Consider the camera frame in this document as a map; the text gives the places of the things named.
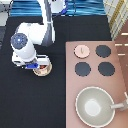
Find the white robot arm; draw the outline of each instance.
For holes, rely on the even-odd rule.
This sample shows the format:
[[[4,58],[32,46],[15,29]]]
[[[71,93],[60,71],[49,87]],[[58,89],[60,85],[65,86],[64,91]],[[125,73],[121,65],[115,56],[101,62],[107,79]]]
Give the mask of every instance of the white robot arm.
[[[40,69],[48,66],[50,60],[46,55],[37,55],[33,44],[50,46],[55,41],[55,30],[48,0],[37,0],[41,7],[43,25],[38,23],[21,23],[11,37],[13,48],[12,62],[25,69]]]

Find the burner ring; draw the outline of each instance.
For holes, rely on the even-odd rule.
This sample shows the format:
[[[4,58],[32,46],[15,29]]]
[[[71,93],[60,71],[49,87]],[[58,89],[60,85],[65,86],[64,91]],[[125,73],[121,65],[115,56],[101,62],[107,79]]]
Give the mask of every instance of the burner ring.
[[[115,73],[115,67],[110,62],[100,63],[98,70],[103,76],[112,76]]]
[[[88,76],[91,71],[91,68],[86,62],[79,62],[75,65],[75,72],[79,76]]]
[[[106,58],[111,55],[111,49],[106,45],[99,45],[96,48],[96,54],[102,58]]]

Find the white bowl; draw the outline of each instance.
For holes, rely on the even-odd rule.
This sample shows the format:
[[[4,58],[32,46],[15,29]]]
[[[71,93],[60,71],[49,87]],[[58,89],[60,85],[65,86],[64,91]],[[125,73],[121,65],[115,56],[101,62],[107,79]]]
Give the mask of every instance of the white bowl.
[[[76,98],[76,112],[79,118],[91,127],[105,127],[114,118],[112,97],[99,87],[87,87]]]

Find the black circular burner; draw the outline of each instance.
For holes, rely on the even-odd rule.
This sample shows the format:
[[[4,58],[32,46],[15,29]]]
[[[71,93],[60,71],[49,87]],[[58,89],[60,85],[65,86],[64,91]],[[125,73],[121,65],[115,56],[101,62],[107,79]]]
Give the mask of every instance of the black circular burner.
[[[112,76],[115,72],[114,66],[109,62],[100,63],[98,70],[103,76]]]
[[[75,66],[75,72],[79,76],[87,76],[89,75],[91,68],[86,62],[79,62]]]
[[[106,58],[111,54],[111,49],[106,45],[99,45],[96,48],[96,54],[100,57]]]

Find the blue floor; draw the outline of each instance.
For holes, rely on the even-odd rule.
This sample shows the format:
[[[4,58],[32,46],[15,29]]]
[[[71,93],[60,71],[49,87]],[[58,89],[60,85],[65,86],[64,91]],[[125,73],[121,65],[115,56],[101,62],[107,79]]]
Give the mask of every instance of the blue floor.
[[[65,15],[106,15],[103,0],[68,0],[68,10]],[[10,16],[41,16],[41,10],[36,0],[14,0]]]

